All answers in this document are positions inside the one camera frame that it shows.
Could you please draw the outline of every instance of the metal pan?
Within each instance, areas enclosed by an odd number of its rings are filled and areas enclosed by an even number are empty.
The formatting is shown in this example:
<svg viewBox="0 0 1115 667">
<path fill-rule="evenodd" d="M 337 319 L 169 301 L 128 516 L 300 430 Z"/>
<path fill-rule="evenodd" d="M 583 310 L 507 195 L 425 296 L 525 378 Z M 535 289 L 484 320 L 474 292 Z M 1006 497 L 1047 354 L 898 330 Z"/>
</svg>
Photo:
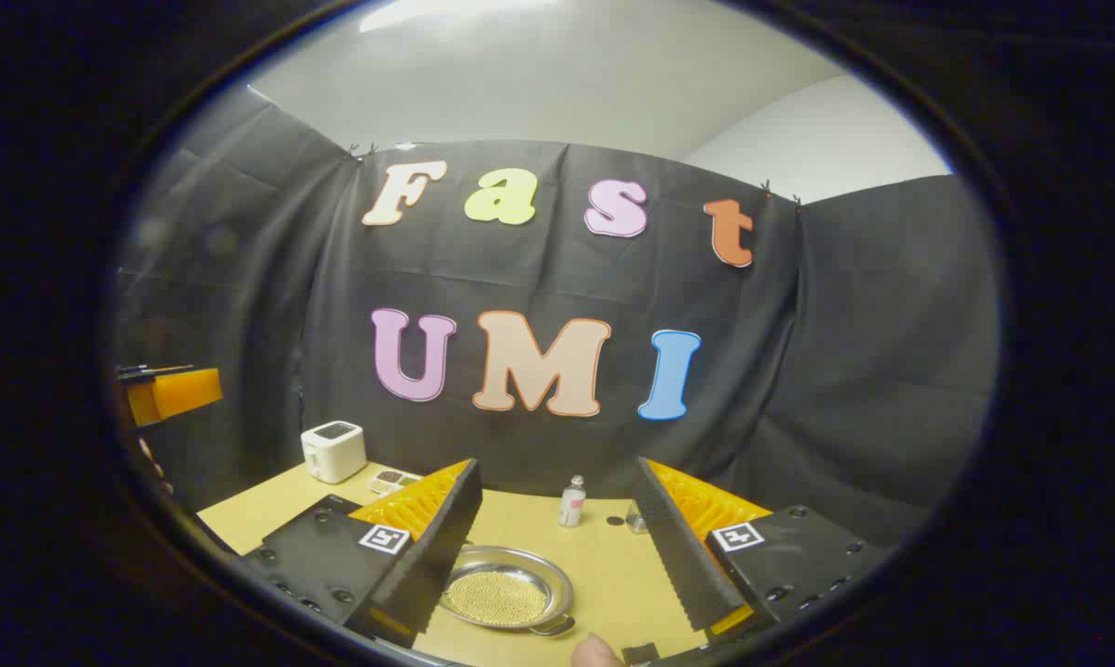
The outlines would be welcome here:
<svg viewBox="0 0 1115 667">
<path fill-rule="evenodd" d="M 476 618 L 456 609 L 450 596 L 446 593 L 443 594 L 439 606 L 467 624 L 485 626 L 485 628 L 529 630 L 532 634 L 541 635 L 541 637 L 553 637 L 573 628 L 574 617 L 569 616 L 566 611 L 574 600 L 574 587 L 570 583 L 570 578 L 553 562 L 537 554 L 529 553 L 526 550 L 465 545 L 463 550 L 459 550 L 459 557 L 456 558 L 455 567 L 450 570 L 450 579 L 447 579 L 446 590 L 450 591 L 452 583 L 477 572 L 500 573 L 536 587 L 545 596 L 544 610 L 541 611 L 540 616 L 531 618 L 531 620 L 520 621 L 520 624 L 487 624 L 487 621 L 476 620 Z"/>
</svg>

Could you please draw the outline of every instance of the person's finger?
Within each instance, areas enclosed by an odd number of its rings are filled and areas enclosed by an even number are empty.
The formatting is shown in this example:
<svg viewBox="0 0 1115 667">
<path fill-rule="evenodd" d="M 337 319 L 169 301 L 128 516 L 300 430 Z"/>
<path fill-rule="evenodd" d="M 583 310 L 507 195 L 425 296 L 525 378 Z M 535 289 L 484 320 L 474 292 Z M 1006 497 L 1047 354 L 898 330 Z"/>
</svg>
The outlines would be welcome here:
<svg viewBox="0 0 1115 667">
<path fill-rule="evenodd" d="M 570 664 L 571 667 L 626 667 L 624 661 L 615 657 L 608 642 L 592 632 L 574 647 Z"/>
</svg>

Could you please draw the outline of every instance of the white bottle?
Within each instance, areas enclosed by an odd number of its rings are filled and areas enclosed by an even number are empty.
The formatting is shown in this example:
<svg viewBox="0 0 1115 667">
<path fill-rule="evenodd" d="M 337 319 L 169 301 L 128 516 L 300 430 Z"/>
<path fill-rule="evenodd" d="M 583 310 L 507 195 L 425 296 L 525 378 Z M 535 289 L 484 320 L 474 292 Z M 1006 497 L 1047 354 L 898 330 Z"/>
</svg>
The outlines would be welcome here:
<svg viewBox="0 0 1115 667">
<path fill-rule="evenodd" d="M 571 484 L 561 494 L 561 513 L 558 523 L 561 526 L 574 528 L 582 520 L 582 502 L 586 500 L 586 490 L 582 487 L 582 475 L 575 474 Z"/>
</svg>

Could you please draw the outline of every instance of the wooden table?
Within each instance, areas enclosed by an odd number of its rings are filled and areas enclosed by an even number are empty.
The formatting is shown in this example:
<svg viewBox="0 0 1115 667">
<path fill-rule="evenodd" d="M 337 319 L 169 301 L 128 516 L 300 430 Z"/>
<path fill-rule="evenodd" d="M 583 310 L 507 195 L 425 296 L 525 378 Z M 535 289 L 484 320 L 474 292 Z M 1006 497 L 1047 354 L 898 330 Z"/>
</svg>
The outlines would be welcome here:
<svg viewBox="0 0 1115 667">
<path fill-rule="evenodd" d="M 339 484 L 309 476 L 300 464 L 200 512 L 200 518 L 237 553 L 255 549 L 275 528 L 328 494 L 359 504 L 375 502 L 368 482 L 389 470 L 369 463 Z M 571 651 L 594 632 L 615 652 L 655 642 L 660 656 L 702 646 L 706 635 L 694 631 L 660 564 L 652 538 L 612 526 L 608 516 L 623 516 L 630 500 L 588 500 L 582 524 L 558 524 L 558 497 L 484 491 L 479 514 L 467 539 L 481 545 L 505 545 L 550 559 L 574 583 L 570 613 L 576 624 L 560 637 L 536 637 L 473 626 L 436 609 L 414 650 L 476 667 L 570 664 Z"/>
</svg>

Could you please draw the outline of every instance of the pan handle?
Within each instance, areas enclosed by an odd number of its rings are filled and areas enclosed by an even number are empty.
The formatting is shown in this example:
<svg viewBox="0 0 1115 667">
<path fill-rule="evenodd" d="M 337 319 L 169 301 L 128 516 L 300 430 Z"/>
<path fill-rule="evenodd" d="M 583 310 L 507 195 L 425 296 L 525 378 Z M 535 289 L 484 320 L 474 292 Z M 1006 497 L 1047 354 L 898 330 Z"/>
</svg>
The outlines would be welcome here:
<svg viewBox="0 0 1115 667">
<path fill-rule="evenodd" d="M 529 631 L 531 631 L 533 635 L 541 635 L 541 637 L 553 637 L 554 635 L 561 635 L 562 632 L 565 632 L 565 630 L 573 628 L 574 626 L 573 616 L 570 616 L 569 613 L 562 613 L 562 616 L 559 616 L 559 618 L 562 618 L 562 621 L 558 624 L 558 626 L 552 626 L 552 628 L 549 629 L 537 629 L 535 626 L 532 626 L 532 628 L 529 628 Z"/>
</svg>

